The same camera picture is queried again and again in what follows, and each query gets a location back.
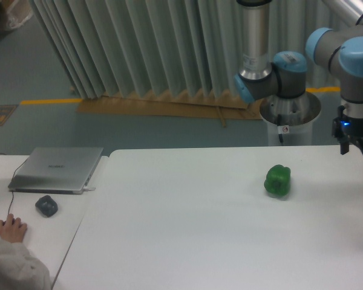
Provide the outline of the grey sleeved forearm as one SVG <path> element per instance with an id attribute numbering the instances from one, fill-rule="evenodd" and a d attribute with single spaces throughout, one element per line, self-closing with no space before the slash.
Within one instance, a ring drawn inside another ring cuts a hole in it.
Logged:
<path id="1" fill-rule="evenodd" d="M 49 270 L 22 242 L 0 237 L 0 289 L 51 289 Z"/>

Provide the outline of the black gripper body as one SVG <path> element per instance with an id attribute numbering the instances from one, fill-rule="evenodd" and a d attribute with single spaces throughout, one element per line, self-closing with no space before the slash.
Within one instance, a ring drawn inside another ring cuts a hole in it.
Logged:
<path id="1" fill-rule="evenodd" d="M 345 110 L 345 106 L 338 106 L 338 116 L 332 122 L 332 136 L 363 138 L 363 118 L 351 117 L 344 113 Z"/>

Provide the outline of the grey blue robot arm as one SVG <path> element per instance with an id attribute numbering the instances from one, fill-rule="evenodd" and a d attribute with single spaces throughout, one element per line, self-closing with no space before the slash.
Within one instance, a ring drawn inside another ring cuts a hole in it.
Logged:
<path id="1" fill-rule="evenodd" d="M 306 91 L 307 61 L 326 69 L 340 83 L 341 104 L 332 121 L 332 136 L 346 154 L 356 146 L 363 154 L 363 1 L 327 1 L 348 29 L 315 30 L 304 53 L 282 51 L 269 59 L 269 1 L 239 1 L 243 21 L 243 60 L 234 75 L 246 103 L 261 101 L 260 115 L 273 146 L 310 142 L 319 100 Z"/>

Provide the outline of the person's right hand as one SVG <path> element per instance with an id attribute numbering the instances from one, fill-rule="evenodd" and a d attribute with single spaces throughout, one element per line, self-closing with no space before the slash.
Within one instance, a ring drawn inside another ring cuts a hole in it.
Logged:
<path id="1" fill-rule="evenodd" d="M 6 226 L 6 220 L 0 220 L 0 237 L 10 243 L 23 243 L 28 225 L 21 218 L 15 218 L 18 218 L 19 223 L 13 226 Z"/>

